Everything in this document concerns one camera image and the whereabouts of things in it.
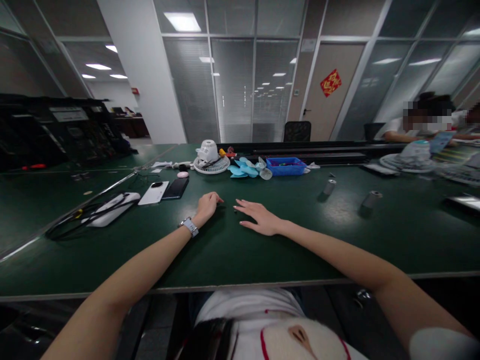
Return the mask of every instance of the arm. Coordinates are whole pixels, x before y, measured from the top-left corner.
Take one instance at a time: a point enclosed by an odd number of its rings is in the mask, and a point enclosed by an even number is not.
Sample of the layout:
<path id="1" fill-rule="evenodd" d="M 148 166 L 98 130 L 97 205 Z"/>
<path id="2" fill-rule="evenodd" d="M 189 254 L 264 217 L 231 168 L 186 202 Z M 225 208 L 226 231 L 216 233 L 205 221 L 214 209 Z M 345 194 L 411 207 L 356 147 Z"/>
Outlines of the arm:
<path id="1" fill-rule="evenodd" d="M 405 349 L 424 328 L 451 329 L 472 336 L 453 316 L 391 263 L 347 242 L 281 220 L 261 204 L 237 200 L 235 209 L 257 221 L 241 221 L 264 235 L 283 235 L 318 255 L 357 284 L 370 289 Z"/>
<path id="2" fill-rule="evenodd" d="M 476 140 L 480 139 L 480 136 L 477 135 L 468 135 L 468 134 L 455 134 L 453 135 L 454 139 L 461 139 L 461 140 Z"/>
<path id="3" fill-rule="evenodd" d="M 214 214 L 216 192 L 199 200 L 191 220 L 201 228 Z M 182 226 L 127 261 L 78 308 L 42 359 L 111 359 L 122 321 L 129 309 L 164 274 L 192 234 Z"/>
<path id="4" fill-rule="evenodd" d="M 402 135 L 396 131 L 387 131 L 383 136 L 385 138 L 385 141 L 392 143 L 411 143 L 416 140 L 420 140 L 419 137 Z"/>

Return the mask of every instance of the right hand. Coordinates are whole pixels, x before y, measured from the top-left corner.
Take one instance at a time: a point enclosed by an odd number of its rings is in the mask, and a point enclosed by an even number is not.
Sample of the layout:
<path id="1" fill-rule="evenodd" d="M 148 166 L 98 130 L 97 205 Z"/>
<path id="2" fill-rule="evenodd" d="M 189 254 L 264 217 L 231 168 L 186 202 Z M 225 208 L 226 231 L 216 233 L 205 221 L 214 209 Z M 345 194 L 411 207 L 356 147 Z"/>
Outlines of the right hand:
<path id="1" fill-rule="evenodd" d="M 234 206 L 234 209 L 247 214 L 257 222 L 255 224 L 250 221 L 240 221 L 240 225 L 267 236 L 279 234 L 282 224 L 285 222 L 284 220 L 272 214 L 260 203 L 238 199 L 236 202 L 240 206 Z"/>

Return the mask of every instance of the wristwatch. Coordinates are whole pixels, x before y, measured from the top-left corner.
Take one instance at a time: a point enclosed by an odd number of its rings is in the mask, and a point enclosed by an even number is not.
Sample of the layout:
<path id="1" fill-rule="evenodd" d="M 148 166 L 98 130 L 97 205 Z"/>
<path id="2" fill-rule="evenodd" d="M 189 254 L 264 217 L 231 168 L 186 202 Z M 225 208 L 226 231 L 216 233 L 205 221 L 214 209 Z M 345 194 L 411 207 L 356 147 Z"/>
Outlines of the wristwatch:
<path id="1" fill-rule="evenodd" d="M 178 227 L 180 228 L 181 226 L 186 226 L 188 230 L 191 232 L 191 237 L 194 238 L 197 236 L 199 233 L 199 229 L 195 226 L 195 224 L 192 222 L 192 218 L 189 216 L 185 220 L 183 220 L 181 223 L 178 224 Z"/>

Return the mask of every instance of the small spool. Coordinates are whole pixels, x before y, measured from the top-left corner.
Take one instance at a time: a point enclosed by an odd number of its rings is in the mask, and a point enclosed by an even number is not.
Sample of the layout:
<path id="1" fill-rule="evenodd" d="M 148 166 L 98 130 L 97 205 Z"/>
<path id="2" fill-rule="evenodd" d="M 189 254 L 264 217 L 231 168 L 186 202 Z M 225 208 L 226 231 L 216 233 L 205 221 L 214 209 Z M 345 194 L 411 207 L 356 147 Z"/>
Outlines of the small spool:
<path id="1" fill-rule="evenodd" d="M 330 195 L 334 191 L 336 184 L 337 182 L 335 180 L 328 180 L 326 182 L 325 188 L 323 189 L 323 193 L 326 195 Z"/>
<path id="2" fill-rule="evenodd" d="M 378 191 L 370 191 L 366 196 L 365 200 L 361 203 L 363 207 L 373 209 L 375 204 L 383 197 L 381 192 Z"/>

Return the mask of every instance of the white power bank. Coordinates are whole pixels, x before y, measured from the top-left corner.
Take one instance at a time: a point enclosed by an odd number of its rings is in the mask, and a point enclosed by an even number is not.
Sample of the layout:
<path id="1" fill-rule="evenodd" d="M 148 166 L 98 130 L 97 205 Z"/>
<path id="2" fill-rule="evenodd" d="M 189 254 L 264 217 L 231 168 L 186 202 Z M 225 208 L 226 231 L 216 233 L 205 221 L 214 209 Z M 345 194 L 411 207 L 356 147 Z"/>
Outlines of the white power bank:
<path id="1" fill-rule="evenodd" d="M 117 197 L 114 197 L 112 200 L 107 202 L 105 205 L 103 205 L 97 211 L 95 211 L 94 213 L 92 213 L 90 215 L 102 212 L 103 210 L 107 210 L 114 205 L 117 205 L 117 204 L 120 204 L 120 203 L 122 203 L 122 204 L 128 203 L 132 200 L 137 200 L 137 199 L 140 199 L 140 194 L 137 193 L 137 192 L 126 192 L 125 194 L 120 194 Z M 110 224 L 113 220 L 115 220 L 117 217 L 119 217 L 124 211 L 126 211 L 132 205 L 133 205 L 133 203 L 131 203 L 129 205 L 125 205 L 125 206 L 120 206 L 119 208 L 117 208 L 115 210 L 107 212 L 105 215 L 102 215 L 99 218 L 93 220 L 87 226 L 88 227 L 95 227 L 95 228 L 106 227 L 108 224 Z M 89 219 L 89 217 L 86 217 L 81 222 L 84 223 L 88 219 Z"/>
<path id="2" fill-rule="evenodd" d="M 143 195 L 138 205 L 159 203 L 160 200 L 162 200 L 162 196 L 164 195 L 165 190 L 167 190 L 168 186 L 168 181 L 154 182 L 152 185 L 150 185 L 145 195 Z"/>

